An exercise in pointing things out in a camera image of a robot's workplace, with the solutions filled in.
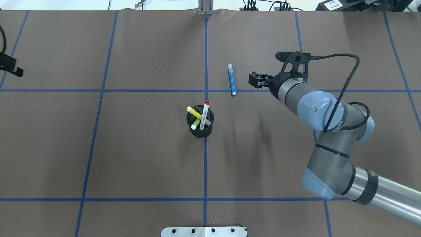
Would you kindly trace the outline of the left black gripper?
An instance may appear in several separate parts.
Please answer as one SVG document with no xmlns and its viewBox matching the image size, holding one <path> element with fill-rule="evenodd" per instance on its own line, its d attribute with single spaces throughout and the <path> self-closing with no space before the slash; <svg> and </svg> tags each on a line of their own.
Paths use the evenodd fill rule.
<svg viewBox="0 0 421 237">
<path fill-rule="evenodd" d="M 5 53 L 0 54 L 0 69 L 17 77 L 23 77 L 23 69 L 17 67 L 17 60 Z"/>
</svg>

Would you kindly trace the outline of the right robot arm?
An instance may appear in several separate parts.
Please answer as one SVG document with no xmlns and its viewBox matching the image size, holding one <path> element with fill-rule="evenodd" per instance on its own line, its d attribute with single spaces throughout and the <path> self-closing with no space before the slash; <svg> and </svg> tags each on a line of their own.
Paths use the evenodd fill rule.
<svg viewBox="0 0 421 237">
<path fill-rule="evenodd" d="M 359 168 L 349 162 L 357 142 L 366 141 L 375 128 L 368 112 L 340 102 L 333 125 L 323 131 L 337 98 L 302 78 L 283 79 L 253 72 L 249 84 L 268 87 L 271 93 L 303 123 L 320 131 L 301 180 L 309 192 L 330 200 L 342 195 L 355 203 L 371 206 L 420 228 L 420 192 Z"/>
</svg>

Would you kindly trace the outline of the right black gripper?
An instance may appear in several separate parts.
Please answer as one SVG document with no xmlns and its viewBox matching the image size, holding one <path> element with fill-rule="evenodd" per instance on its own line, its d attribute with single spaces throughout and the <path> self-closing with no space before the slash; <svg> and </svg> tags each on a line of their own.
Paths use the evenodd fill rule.
<svg viewBox="0 0 421 237">
<path fill-rule="evenodd" d="M 279 98 L 279 90 L 282 84 L 290 79 L 289 73 L 278 73 L 275 76 L 252 72 L 249 74 L 248 84 L 256 89 L 268 87 L 275 98 Z"/>
</svg>

